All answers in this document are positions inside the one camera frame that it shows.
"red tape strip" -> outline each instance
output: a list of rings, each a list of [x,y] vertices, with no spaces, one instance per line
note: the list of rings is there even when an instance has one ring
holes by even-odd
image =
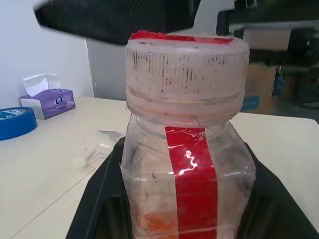
[[[166,127],[179,239],[216,239],[217,177],[204,128]]]
[[[229,44],[234,40],[232,37],[204,37],[204,36],[180,36],[180,35],[167,35],[164,33],[155,33],[151,31],[141,30],[136,33],[132,33],[130,39],[139,38],[151,38],[151,39],[163,39],[163,40],[174,40],[174,41],[194,41],[204,42],[212,44]]]

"transparent plastic jar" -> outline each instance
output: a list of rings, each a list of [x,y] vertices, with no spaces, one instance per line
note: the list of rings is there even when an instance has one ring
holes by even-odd
[[[229,120],[243,102],[249,48],[239,39],[221,44],[220,38],[207,38],[145,37],[127,46],[127,98],[133,114],[121,169],[136,239],[236,238],[255,165]],[[191,140],[200,132],[209,155],[196,149],[197,143],[191,149],[183,141],[171,144],[172,131]],[[185,157],[172,158],[172,149]],[[187,158],[189,167],[176,173],[173,165]],[[208,161],[211,166],[201,165]],[[215,174],[200,174],[211,168]],[[209,187],[214,183],[215,189]],[[188,197],[188,205],[178,200]],[[205,211],[209,198],[218,199],[216,215]],[[189,202],[196,203],[190,207]]]

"tissue box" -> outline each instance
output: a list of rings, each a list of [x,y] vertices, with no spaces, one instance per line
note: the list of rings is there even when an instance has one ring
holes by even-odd
[[[31,107],[39,120],[56,116],[75,108],[73,92],[67,89],[49,89],[31,97],[20,97],[23,107]]]

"white table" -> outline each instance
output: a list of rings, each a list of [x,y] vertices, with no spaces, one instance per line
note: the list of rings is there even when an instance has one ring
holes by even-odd
[[[0,141],[0,238],[64,239],[95,170],[86,158],[99,130],[125,132],[125,102],[79,97],[77,108]],[[238,114],[235,128],[284,183],[319,231],[319,125],[310,119]]]

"black plastic holder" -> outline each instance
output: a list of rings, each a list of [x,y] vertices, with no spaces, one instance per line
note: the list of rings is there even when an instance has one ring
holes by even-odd
[[[124,138],[89,180],[66,239],[132,239],[120,163]],[[258,161],[256,181],[237,239],[319,239],[281,181]]]

